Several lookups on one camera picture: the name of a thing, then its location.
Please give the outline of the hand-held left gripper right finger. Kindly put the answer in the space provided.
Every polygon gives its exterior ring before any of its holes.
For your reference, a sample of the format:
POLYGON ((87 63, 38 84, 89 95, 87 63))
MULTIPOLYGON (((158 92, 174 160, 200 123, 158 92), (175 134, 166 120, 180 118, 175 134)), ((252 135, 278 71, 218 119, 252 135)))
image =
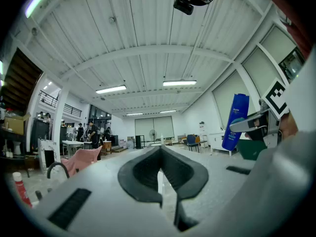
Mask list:
POLYGON ((164 173, 176 193, 174 225, 185 231, 217 214, 246 181, 254 162, 163 146, 164 173))

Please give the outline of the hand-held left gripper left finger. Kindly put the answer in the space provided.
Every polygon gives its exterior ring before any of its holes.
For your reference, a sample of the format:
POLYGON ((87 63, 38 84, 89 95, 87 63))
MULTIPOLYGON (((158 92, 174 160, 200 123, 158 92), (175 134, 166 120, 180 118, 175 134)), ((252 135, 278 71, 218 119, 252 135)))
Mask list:
POLYGON ((119 169, 147 150, 90 165, 48 193, 34 210, 37 225, 50 237, 174 237, 178 230, 158 203, 138 202, 118 181, 119 169), (66 229, 50 217, 77 189, 90 195, 66 229))

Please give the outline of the person's right hand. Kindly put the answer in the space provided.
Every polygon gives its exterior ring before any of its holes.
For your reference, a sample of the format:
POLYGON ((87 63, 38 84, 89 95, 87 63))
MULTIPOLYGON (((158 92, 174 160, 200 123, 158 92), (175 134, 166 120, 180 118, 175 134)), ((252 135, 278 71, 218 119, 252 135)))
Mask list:
POLYGON ((287 139, 290 136, 294 136, 298 132, 296 122, 291 112, 284 114, 281 117, 279 129, 282 132, 283 140, 287 139))

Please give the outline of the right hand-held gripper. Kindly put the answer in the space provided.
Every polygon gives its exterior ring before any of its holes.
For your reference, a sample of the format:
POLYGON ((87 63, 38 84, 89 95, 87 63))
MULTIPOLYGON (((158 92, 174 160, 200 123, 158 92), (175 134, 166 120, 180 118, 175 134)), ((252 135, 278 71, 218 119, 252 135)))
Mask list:
POLYGON ((282 141, 281 117, 289 112, 284 92, 285 85, 275 78, 260 99, 260 112, 234 121, 229 126, 230 131, 245 132, 250 140, 264 140, 268 148, 276 147, 282 141))

